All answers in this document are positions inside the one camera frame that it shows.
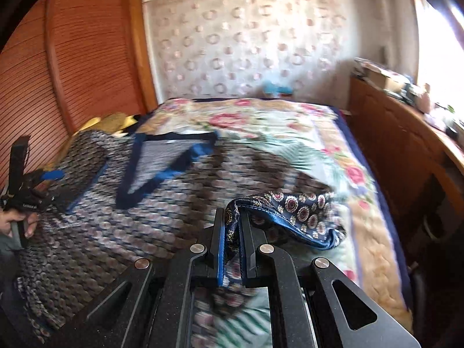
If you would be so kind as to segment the person's left hand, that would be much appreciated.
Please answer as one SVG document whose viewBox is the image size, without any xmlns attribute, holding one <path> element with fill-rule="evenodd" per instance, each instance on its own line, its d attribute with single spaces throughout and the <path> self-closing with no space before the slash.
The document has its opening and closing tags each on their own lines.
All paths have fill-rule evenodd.
<svg viewBox="0 0 464 348">
<path fill-rule="evenodd" d="M 24 235 L 29 239 L 35 233 L 39 221 L 39 216 L 36 213 L 21 213 L 15 209 L 1 211 L 1 234 L 12 237 L 12 223 L 23 222 L 24 220 L 26 220 L 28 223 L 28 228 L 25 230 Z"/>
</svg>

